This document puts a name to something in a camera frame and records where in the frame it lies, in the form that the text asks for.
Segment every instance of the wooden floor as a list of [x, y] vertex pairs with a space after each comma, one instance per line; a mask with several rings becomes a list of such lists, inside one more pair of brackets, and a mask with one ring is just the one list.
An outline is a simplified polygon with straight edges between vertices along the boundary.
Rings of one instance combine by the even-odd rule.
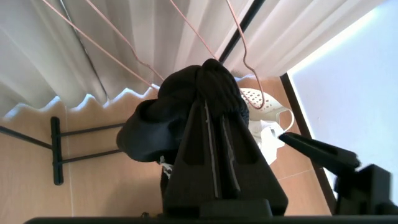
[[[279, 78], [263, 81], [264, 91], [289, 107]], [[245, 78], [240, 87], [257, 88]], [[149, 92], [145, 99], [155, 98]], [[108, 106], [87, 98], [84, 106], [66, 110], [61, 101], [38, 111], [20, 106], [10, 120], [0, 125], [51, 143], [50, 117], [60, 118], [61, 131], [122, 123], [141, 100], [125, 93]], [[282, 114], [282, 127], [290, 123]], [[63, 158], [116, 149], [118, 128], [62, 139]], [[294, 124], [291, 131], [298, 132]], [[289, 198], [287, 215], [329, 215], [317, 177], [308, 158], [284, 146], [271, 165]], [[34, 217], [139, 216], [162, 211], [160, 166], [141, 163], [123, 153], [66, 164], [65, 182], [53, 184], [52, 153], [40, 146], [0, 134], [0, 223], [23, 223]]]

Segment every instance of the beige curtain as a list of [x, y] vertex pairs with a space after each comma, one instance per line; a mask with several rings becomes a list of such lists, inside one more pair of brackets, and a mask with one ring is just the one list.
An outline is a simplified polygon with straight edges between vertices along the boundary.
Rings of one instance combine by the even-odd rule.
[[[49, 1], [63, 12], [60, 1]], [[167, 0], [92, 0], [127, 37], [138, 56], [163, 77], [211, 55]], [[283, 75], [382, 0], [266, 0], [245, 32], [248, 62], [261, 78]], [[72, 21], [148, 82], [160, 78], [138, 64], [124, 43], [85, 1], [63, 0]], [[219, 57], [236, 26], [225, 1], [175, 0]], [[231, 0], [241, 20], [250, 1]], [[236, 45], [225, 63], [249, 73]], [[45, 106], [55, 96], [69, 107], [86, 94], [101, 104], [125, 88], [144, 93], [147, 86], [113, 62], [42, 1], [0, 2], [0, 116], [18, 103]]]

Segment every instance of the black bracket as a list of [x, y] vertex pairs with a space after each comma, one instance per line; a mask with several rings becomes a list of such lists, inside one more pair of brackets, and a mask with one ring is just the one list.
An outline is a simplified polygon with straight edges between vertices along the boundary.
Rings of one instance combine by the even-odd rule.
[[17, 131], [11, 130], [4, 126], [0, 126], [0, 133], [6, 134], [6, 135], [14, 137], [14, 138], [21, 139], [23, 141], [30, 142], [32, 144], [36, 144], [38, 146], [42, 146], [46, 149], [50, 149], [52, 151], [53, 179], [54, 179], [55, 185], [63, 184], [62, 165], [69, 163], [69, 162], [76, 162], [76, 161], [81, 161], [84, 159], [91, 159], [91, 158], [96, 158], [96, 157], [100, 157], [100, 156], [106, 156], [106, 155], [121, 152], [120, 149], [115, 149], [115, 150], [111, 150], [111, 151], [107, 151], [107, 152], [90, 154], [87, 156], [74, 157], [71, 159], [62, 159], [62, 148], [61, 148], [61, 138], [62, 137], [71, 136], [71, 135], [75, 135], [75, 134], [90, 133], [90, 132], [94, 132], [94, 131], [101, 131], [101, 130], [111, 129], [111, 128], [118, 128], [118, 127], [123, 126], [124, 123], [101, 126], [101, 127], [97, 127], [97, 128], [82, 129], [82, 130], [77, 130], [77, 131], [69, 131], [69, 132], [65, 132], [65, 133], [61, 133], [60, 120], [58, 117], [52, 117], [50, 120], [50, 124], [51, 124], [52, 144], [47, 144], [45, 142], [42, 142], [40, 140], [37, 140], [37, 139], [27, 136], [25, 134], [19, 133]]

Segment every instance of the white basket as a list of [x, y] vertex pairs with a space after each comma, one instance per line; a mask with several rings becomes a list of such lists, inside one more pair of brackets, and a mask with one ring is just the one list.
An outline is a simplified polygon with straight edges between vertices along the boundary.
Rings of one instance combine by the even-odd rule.
[[[260, 90], [255, 90], [252, 88], [241, 88], [241, 91], [246, 95], [246, 97], [249, 98], [250, 102], [254, 104], [254, 106], [258, 107], [261, 105], [262, 97]], [[287, 130], [289, 130], [294, 123], [294, 115], [292, 110], [282, 106], [277, 100], [275, 100], [275, 98], [273, 98], [269, 94], [264, 92], [262, 94], [264, 94], [264, 99], [266, 100], [266, 102], [264, 103], [264, 106], [259, 110], [253, 108], [248, 100], [242, 95], [242, 98], [245, 100], [249, 108], [249, 119], [252, 121], [276, 121], [276, 123], [280, 125], [279, 114], [285, 111], [289, 111], [292, 115], [292, 122], [290, 123], [289, 127], [286, 128], [284, 131], [286, 132]]]

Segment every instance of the clothes rack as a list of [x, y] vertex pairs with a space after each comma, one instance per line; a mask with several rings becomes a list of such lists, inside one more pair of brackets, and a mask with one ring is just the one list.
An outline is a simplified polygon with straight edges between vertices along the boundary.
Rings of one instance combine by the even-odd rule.
[[[260, 10], [260, 8], [264, 2], [265, 2], [265, 0], [254, 0], [253, 1], [253, 3], [251, 4], [250, 8], [247, 11], [247, 13], [243, 17], [241, 23], [239, 24], [239, 26], [241, 27], [243, 32], [249, 27], [249, 24], [253, 20], [254, 16], [258, 12], [258, 10]], [[226, 48], [224, 49], [223, 53], [221, 54], [221, 57], [220, 57], [221, 63], [225, 62], [226, 58], [232, 52], [233, 48], [238, 43], [239, 39], [240, 39], [240, 35], [238, 32], [238, 29], [236, 29], [234, 35], [232, 36], [231, 40], [228, 42]], [[76, 131], [69, 131], [69, 132], [65, 132], [65, 133], [61, 133], [60, 120], [58, 117], [51, 117], [50, 125], [51, 125], [51, 140], [52, 140], [51, 144], [48, 144], [46, 142], [32, 138], [32, 137], [22, 134], [20, 132], [11, 130], [4, 126], [0, 126], [0, 133], [3, 133], [5, 135], [8, 135], [8, 136], [11, 136], [11, 137], [23, 140], [23, 141], [30, 142], [30, 143], [38, 145], [38, 146], [42, 146], [46, 149], [50, 149], [52, 151], [52, 158], [53, 158], [52, 159], [53, 182], [55, 185], [63, 184], [63, 165], [64, 164], [69, 163], [69, 162], [76, 162], [76, 161], [82, 161], [85, 159], [101, 157], [101, 156], [107, 156], [110, 154], [115, 154], [115, 153], [121, 152], [120, 149], [115, 149], [115, 150], [111, 150], [111, 151], [107, 151], [107, 152], [100, 152], [100, 153], [90, 154], [90, 155], [86, 155], [86, 156], [74, 157], [71, 159], [63, 159], [62, 158], [61, 140], [62, 140], [62, 137], [66, 137], [66, 136], [83, 134], [83, 133], [91, 133], [91, 132], [95, 132], [95, 131], [101, 131], [101, 130], [112, 129], [112, 128], [119, 128], [119, 127], [123, 126], [124, 123], [111, 124], [111, 125], [107, 125], [107, 126], [88, 128], [88, 129], [82, 129], [82, 130], [76, 130]]]

